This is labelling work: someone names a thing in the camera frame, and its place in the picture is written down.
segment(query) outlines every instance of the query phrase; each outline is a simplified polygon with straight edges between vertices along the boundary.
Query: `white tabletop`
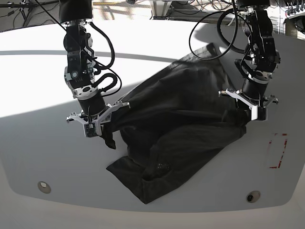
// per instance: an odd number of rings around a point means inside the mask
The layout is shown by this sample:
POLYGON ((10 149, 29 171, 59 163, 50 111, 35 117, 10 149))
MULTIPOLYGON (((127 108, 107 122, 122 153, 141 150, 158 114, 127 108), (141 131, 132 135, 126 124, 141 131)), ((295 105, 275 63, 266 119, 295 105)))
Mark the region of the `white tabletop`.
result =
MULTIPOLYGON (((97 26, 108 34, 117 53, 113 69, 122 78, 124 88, 107 98, 106 102, 114 103, 140 82, 188 54, 188 36, 194 23, 104 21, 97 26)), ((108 63, 107 42, 90 26, 88 31, 99 61, 108 63)), ((232 28, 223 31, 227 37, 233 34, 232 28)), ((0 34, 0 159, 14 192, 72 205, 148 212, 230 211, 279 206, 289 201, 305 162, 303 41, 274 35, 282 63, 266 94, 275 94, 280 103, 271 105, 269 121, 248 124, 242 139, 223 150, 186 184, 144 205, 106 170, 126 155, 120 134, 114 134, 114 151, 100 138, 85 138, 79 123, 68 125, 65 121, 70 112, 79 112, 80 106, 63 78, 67 64, 64 35, 56 25, 0 34), (269 168, 279 161, 278 149, 271 154, 268 150, 274 134, 288 134, 285 156, 278 169, 269 168), (41 193, 39 181, 47 182, 52 192, 41 193), (260 200, 247 203, 247 194, 255 190, 262 193, 260 200)), ((193 48, 209 42, 223 50, 215 25, 198 26, 193 48)), ((240 33, 236 43, 244 47, 246 37, 240 33)), ((235 69, 235 58, 240 56, 229 52, 221 61, 239 88, 243 80, 235 69)))

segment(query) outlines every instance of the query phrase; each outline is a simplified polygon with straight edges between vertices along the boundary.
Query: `black cloth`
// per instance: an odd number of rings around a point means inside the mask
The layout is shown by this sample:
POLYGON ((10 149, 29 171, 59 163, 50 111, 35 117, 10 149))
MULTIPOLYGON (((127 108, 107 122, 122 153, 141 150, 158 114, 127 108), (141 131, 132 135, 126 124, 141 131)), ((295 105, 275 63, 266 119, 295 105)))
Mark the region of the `black cloth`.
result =
MULTIPOLYGON (((216 55, 213 44, 196 51, 216 55)), ((219 90, 233 88, 219 60, 189 54, 125 95, 131 108, 112 114, 103 138, 120 130, 128 156, 107 167, 143 203, 175 190, 246 133, 248 116, 219 90)))

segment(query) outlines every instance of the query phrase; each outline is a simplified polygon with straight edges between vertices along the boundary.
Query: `white table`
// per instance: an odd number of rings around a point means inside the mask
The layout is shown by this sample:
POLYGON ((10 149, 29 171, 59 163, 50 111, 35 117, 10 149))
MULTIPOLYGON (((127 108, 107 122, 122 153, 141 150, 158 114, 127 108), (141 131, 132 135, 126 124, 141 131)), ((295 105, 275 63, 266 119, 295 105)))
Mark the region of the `white table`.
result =
MULTIPOLYGON (((113 69, 124 88, 107 98, 114 103, 140 82, 188 54, 188 36, 194 23, 177 21, 104 21, 97 24, 110 37, 116 61, 113 69)), ((106 41, 92 33, 99 61, 110 58, 106 41)), ((224 28, 224 34, 233 34, 224 28)), ((126 145, 115 133, 117 150, 100 138, 83 135, 77 122, 66 123, 70 112, 80 111, 63 78, 67 64, 62 40, 65 32, 50 25, 0 34, 1 114, 0 159, 10 188, 23 196, 65 204, 140 212, 217 212, 279 206, 287 203, 302 172, 304 114, 302 89, 304 42, 274 35, 282 63, 266 94, 275 94, 279 105, 269 108, 269 121, 251 122, 248 133, 203 167, 185 185, 144 205, 106 170, 126 155, 126 145), (270 169, 269 141, 274 133, 288 134, 285 156, 279 169, 270 169), (39 181, 52 192, 43 194, 39 181), (259 190, 254 204, 246 196, 259 190)), ((214 42, 223 50, 214 25, 198 26, 194 50, 214 42)), ((240 33, 237 46, 244 47, 240 33)), ((243 82, 230 52, 221 61, 239 88, 243 82)))

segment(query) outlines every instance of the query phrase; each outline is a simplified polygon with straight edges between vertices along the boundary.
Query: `dark fabric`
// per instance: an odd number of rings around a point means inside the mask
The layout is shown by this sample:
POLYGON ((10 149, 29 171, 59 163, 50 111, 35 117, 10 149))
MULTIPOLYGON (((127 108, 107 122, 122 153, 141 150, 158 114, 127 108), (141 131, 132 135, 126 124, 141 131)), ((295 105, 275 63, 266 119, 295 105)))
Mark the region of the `dark fabric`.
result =
MULTIPOLYGON (((196 51, 216 55, 213 44, 196 51)), ((128 156, 107 167, 143 203, 175 190, 224 147, 246 133, 248 116, 219 90, 233 88, 219 60, 189 54, 158 72, 121 100, 131 108, 112 114, 103 138, 115 148, 120 130, 128 156)))

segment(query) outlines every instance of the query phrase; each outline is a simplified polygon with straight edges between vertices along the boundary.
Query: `black garment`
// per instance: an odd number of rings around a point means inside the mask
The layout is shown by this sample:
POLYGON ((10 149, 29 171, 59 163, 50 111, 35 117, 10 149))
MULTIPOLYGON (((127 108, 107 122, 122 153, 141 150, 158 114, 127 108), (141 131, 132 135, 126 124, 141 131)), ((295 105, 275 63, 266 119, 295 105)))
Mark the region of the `black garment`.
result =
MULTIPOLYGON (((196 51, 216 55, 213 44, 196 51)), ((122 98, 130 109, 112 115, 103 138, 115 148, 120 130, 128 156, 107 167, 143 203, 175 190, 224 147, 246 133, 248 117, 219 90, 233 88, 219 60, 189 54, 158 72, 122 98)))

